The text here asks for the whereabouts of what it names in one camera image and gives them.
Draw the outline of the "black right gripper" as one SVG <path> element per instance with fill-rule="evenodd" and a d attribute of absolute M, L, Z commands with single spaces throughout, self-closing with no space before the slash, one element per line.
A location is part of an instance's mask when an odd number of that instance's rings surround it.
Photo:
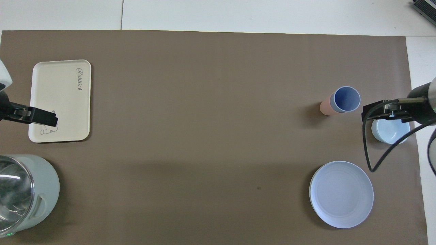
<path fill-rule="evenodd" d="M 429 88 L 430 83 L 416 87 L 408 94 L 408 98 L 428 99 Z M 363 106 L 362 115 L 369 115 L 367 120 L 400 120 L 402 123 L 414 120 L 425 124 L 432 120 L 432 107 L 429 102 L 412 104 L 407 112 L 405 104 L 409 102 L 409 99 L 380 100 Z"/>

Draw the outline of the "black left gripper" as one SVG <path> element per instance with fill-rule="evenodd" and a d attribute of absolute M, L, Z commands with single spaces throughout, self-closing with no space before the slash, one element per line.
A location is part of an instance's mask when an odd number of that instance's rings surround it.
<path fill-rule="evenodd" d="M 0 120 L 15 121 L 21 124 L 39 124 L 48 127 L 56 127 L 58 124 L 56 113 L 10 102 L 5 92 L 0 92 Z"/>

